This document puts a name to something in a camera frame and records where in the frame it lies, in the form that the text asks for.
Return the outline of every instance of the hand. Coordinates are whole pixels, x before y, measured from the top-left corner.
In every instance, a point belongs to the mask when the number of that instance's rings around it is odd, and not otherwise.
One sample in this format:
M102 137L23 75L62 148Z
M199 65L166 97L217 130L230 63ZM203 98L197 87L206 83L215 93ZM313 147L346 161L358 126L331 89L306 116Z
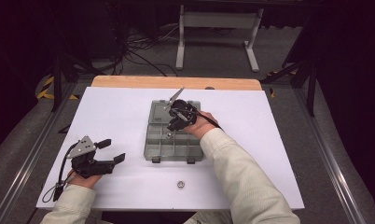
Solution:
M205 117L213 120L217 123L217 120L214 119L211 113L199 111L201 114L203 114ZM187 133L191 133L197 138L201 139L206 133L208 133L210 130L214 129L215 126L208 122L208 120L204 119L203 117L197 116L196 123L190 126L187 126L184 128L184 131Z
M94 185L97 183L97 181L102 177L101 175L92 175L91 177L85 179L81 175L78 175L74 172L74 170L71 170L68 175L71 175L70 178L72 178L68 184L78 185L81 187L85 187L88 189L93 189Z

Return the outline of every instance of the white table surface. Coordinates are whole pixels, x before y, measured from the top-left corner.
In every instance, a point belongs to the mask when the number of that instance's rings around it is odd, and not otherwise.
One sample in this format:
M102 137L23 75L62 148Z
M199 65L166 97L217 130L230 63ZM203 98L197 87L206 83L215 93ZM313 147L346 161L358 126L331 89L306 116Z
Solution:
M179 210L228 209L229 202L206 159L146 161L146 127L153 100L168 100L177 89L86 89L72 125L40 194L37 207L50 209L54 202L42 197L58 180L66 150L88 135L93 142L112 139L112 145L97 150L97 161L110 161L120 153L126 160L116 165L112 175L104 175L95 186L92 206L99 210ZM264 91L184 90L183 100L201 102L201 110L211 112L224 131L234 138L269 176L292 209L304 208L296 179L278 132ZM63 178L70 171L67 160ZM185 182L179 189L177 183Z

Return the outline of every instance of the small metal nut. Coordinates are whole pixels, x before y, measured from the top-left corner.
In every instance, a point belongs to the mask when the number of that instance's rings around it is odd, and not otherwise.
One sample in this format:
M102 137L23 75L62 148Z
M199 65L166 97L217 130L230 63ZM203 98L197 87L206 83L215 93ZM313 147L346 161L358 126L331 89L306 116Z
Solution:
M173 134L172 133L167 133L167 135L165 137L167 139L172 139L173 138Z
M181 180L178 182L178 184L176 185L179 189L182 189L184 186L185 186L185 183Z

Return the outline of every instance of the table leg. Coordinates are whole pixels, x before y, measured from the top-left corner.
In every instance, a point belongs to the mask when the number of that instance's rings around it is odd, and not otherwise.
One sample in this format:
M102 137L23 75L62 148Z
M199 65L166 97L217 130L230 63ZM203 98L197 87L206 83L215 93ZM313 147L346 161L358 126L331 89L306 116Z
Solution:
M185 38L184 38L184 6L181 6L180 16L179 16L179 44L178 52L176 53L176 70L182 70L184 67L184 54L185 54Z
M249 41L244 41L246 54L248 56L248 60L249 60L249 63L251 64L251 68L253 72L259 71L259 66L257 65L257 58L255 57L252 47L254 46L254 41L255 41L255 38L257 37L257 30L259 28L262 15L263 15L263 8L257 11L257 17L255 18L254 25L252 26L251 39Z

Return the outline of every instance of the white sleeve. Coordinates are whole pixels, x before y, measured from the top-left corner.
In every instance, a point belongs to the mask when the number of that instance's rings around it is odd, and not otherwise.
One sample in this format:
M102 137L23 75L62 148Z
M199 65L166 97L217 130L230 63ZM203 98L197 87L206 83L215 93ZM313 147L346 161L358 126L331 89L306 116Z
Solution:
M222 130L209 131L200 144L229 199L234 224L300 223L257 162Z
M86 222L94 202L95 191L78 185L67 185L53 211L47 213L41 223L81 223Z

